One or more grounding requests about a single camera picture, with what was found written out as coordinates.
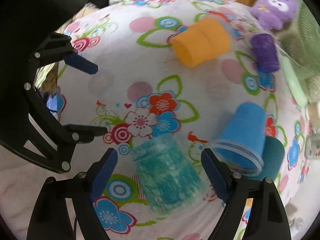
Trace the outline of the cotton swab container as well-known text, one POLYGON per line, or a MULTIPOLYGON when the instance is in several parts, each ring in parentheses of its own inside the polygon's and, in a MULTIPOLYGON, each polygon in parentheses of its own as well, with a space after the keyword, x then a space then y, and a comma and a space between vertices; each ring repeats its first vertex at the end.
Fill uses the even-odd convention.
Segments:
POLYGON ((314 102, 307 107, 308 119, 311 121, 314 129, 319 128, 319 102, 314 102))

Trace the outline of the teal scribbled clear cup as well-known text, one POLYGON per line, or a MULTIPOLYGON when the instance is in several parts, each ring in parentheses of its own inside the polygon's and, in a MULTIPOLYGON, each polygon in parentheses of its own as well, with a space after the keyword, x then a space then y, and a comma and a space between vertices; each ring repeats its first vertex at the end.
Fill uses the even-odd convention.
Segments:
POLYGON ((166 216, 194 206, 206 191, 207 180, 193 166, 187 146, 178 133, 140 138, 133 144, 136 174, 155 213, 166 216))

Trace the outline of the glass mason jar mug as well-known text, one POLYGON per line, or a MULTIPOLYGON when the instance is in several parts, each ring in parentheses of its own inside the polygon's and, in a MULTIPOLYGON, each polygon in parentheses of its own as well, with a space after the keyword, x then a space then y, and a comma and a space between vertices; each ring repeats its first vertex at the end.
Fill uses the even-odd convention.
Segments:
POLYGON ((311 132, 306 138, 305 157, 307 159, 319 159, 320 157, 320 133, 319 129, 311 132))

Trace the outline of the blue plastic cup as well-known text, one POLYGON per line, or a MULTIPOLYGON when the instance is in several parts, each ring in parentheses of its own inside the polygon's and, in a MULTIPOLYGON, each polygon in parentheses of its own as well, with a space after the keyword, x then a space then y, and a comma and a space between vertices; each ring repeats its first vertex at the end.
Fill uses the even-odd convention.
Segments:
POLYGON ((266 135, 265 111, 252 102, 240 104, 210 148, 217 158, 245 176, 261 174, 266 135))

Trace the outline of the dark teal cup yellow rim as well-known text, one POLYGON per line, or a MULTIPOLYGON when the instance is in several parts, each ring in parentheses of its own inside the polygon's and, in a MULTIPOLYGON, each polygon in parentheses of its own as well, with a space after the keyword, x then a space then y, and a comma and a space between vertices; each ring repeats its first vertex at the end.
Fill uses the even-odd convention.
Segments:
POLYGON ((247 178, 262 181, 265 177, 270 177, 275 180, 284 159, 284 154, 285 150, 281 141, 275 137, 267 136, 262 156, 264 161, 263 169, 259 175, 248 176, 247 178))

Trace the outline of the orange plastic cup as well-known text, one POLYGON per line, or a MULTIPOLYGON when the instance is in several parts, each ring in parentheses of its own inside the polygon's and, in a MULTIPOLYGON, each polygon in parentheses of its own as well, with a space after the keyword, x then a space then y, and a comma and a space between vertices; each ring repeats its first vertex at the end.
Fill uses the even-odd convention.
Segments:
POLYGON ((231 38, 223 25, 211 17, 203 18, 171 39, 177 58, 193 68, 213 60, 231 49, 231 38))

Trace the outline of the floral tablecloth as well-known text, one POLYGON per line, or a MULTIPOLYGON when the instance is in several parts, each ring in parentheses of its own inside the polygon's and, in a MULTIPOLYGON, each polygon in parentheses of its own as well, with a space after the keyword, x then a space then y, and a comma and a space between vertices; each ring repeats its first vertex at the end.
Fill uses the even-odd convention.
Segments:
POLYGON ((99 67, 87 75, 62 63, 58 111, 64 124, 106 127, 107 133, 76 150, 73 171, 88 167, 109 147, 118 163, 93 207, 111 239, 204 239, 223 210, 201 164, 201 152, 222 133, 237 107, 252 102, 265 111, 264 133, 284 146, 274 183, 284 204, 310 170, 304 156, 304 111, 282 70, 263 73, 251 51, 263 32, 250 8, 226 0, 114 0, 85 8, 62 32, 79 54, 99 67), (231 38, 231 49, 193 68, 176 56, 171 39, 211 17, 231 38), (137 139, 180 134, 207 187, 194 205, 170 215, 151 210, 130 151, 137 139))

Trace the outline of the purple plush toy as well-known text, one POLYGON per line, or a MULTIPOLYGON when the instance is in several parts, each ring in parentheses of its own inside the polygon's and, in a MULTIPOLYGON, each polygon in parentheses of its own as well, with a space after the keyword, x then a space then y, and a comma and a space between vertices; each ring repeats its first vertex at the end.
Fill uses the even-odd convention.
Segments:
POLYGON ((295 0, 258 0, 249 11, 263 29, 281 30, 295 18, 297 10, 295 0))

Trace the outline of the green desk fan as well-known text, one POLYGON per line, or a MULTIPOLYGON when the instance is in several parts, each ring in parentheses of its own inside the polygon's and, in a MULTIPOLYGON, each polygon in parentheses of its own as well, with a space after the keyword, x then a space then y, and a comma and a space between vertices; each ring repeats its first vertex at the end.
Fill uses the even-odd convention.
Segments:
POLYGON ((319 24, 305 3, 278 34, 280 62, 299 107, 319 100, 319 24))

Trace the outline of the purple plastic cup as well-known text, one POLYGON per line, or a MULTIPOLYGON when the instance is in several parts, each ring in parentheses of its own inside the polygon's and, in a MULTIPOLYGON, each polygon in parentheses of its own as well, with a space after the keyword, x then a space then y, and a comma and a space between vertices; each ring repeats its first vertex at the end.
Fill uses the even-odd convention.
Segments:
POLYGON ((261 72, 273 73, 279 70, 276 45, 270 34, 256 34, 251 38, 250 44, 261 72))

